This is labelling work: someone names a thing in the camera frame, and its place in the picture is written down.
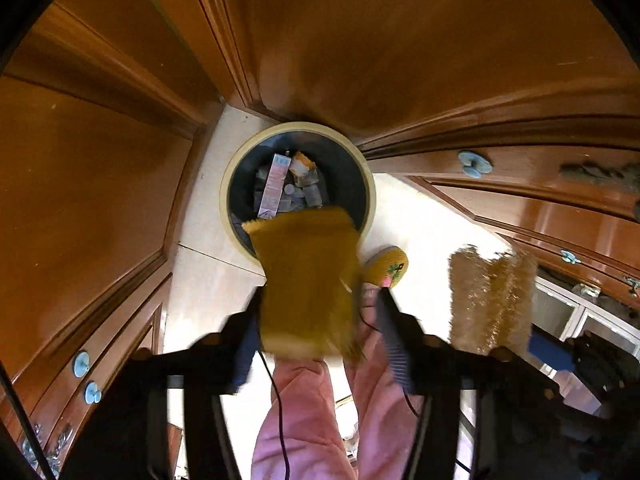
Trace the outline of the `pink trousered right leg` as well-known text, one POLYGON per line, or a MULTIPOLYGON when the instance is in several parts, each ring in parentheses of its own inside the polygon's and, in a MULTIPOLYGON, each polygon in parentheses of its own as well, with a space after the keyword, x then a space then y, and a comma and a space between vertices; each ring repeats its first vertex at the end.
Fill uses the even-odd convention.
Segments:
POLYGON ((359 342, 362 355, 345 364, 358 412, 360 479, 400 479, 412 449, 423 401, 406 396, 388 366, 387 352, 376 327, 378 286, 362 286, 359 342))

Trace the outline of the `wooden corner cabinet door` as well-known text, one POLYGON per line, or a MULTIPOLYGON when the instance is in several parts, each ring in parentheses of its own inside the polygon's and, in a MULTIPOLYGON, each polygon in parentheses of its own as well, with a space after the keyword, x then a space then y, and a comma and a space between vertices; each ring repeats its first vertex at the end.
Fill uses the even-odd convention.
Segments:
POLYGON ((224 97, 430 146, 639 144, 639 0, 200 0, 224 97))

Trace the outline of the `wooden left cabinet door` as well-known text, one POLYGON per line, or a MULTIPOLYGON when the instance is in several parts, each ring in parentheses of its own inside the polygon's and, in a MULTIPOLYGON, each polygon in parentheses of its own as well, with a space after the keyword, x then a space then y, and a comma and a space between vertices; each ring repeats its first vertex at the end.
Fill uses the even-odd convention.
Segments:
POLYGON ((1 76, 1 359, 23 375, 165 245, 219 112, 149 3, 52 3, 1 76))

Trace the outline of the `right yellow slipper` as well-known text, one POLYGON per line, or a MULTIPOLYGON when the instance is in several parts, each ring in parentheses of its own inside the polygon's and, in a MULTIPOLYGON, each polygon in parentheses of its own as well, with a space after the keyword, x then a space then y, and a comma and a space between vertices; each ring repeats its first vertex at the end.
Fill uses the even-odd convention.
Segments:
POLYGON ((381 249, 369 258, 362 267, 362 280, 381 288, 393 288, 407 272, 409 260, 397 246, 381 249))

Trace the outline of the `pink trousered left leg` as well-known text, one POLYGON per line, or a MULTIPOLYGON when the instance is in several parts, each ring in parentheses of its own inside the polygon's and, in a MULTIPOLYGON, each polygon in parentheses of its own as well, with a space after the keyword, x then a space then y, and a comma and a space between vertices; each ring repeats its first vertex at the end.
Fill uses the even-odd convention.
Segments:
POLYGON ((253 479, 353 479, 323 361, 277 360, 272 405, 258 432, 253 479))

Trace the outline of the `round black trash bin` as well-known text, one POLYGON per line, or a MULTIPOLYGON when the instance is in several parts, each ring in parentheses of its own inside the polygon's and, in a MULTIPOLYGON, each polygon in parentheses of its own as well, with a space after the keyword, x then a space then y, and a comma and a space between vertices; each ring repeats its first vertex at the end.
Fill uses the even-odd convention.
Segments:
POLYGON ((273 155, 290 159, 304 153, 316 164, 306 177, 288 170, 277 214, 308 208, 302 187, 317 183, 324 206, 349 214, 358 233, 366 235, 375 212, 375 186, 366 160, 356 146, 337 131, 311 122, 287 122, 253 136, 233 155, 220 188, 220 215, 224 229, 240 252, 253 262, 257 256, 247 222, 257 218, 273 155))

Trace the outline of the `light blue child lock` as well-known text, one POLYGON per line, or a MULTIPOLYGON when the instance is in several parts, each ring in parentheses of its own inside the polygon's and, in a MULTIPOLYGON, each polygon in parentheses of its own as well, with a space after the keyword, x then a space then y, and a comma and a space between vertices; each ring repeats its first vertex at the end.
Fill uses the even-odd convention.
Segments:
POLYGON ((494 167, 484 156, 471 151, 461 151, 458 159, 462 165, 463 173, 473 179, 480 179, 485 174, 490 174, 494 167))

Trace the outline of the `red white milk carton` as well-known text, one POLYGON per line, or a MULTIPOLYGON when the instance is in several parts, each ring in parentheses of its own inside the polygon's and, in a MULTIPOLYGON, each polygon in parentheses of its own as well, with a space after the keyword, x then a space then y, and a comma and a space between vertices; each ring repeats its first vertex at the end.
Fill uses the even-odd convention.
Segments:
POLYGON ((264 192, 258 208, 258 219, 272 219, 277 215, 284 182, 292 159, 285 155, 274 154, 266 179, 264 192))

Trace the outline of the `orange paper cup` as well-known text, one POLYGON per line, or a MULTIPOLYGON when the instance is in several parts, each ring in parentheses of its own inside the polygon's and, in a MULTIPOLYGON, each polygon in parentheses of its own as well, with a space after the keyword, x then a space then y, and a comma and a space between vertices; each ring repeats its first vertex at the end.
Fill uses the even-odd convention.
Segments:
POLYGON ((315 169, 316 164, 302 152, 297 152, 292 157, 290 166, 288 167, 288 170, 290 170, 291 174, 296 178, 306 177, 311 170, 315 169))

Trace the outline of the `pink trousered leg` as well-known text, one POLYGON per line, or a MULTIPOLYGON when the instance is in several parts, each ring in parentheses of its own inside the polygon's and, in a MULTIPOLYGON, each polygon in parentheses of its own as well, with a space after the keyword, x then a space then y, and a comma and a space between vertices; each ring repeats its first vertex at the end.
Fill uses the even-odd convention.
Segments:
POLYGON ((253 479, 353 479, 323 361, 277 360, 272 405, 258 432, 253 479))
POLYGON ((378 286, 362 286, 359 342, 362 355, 345 364, 358 412, 360 479, 400 479, 412 449, 423 401, 406 396, 388 366, 387 352, 376 327, 378 286))

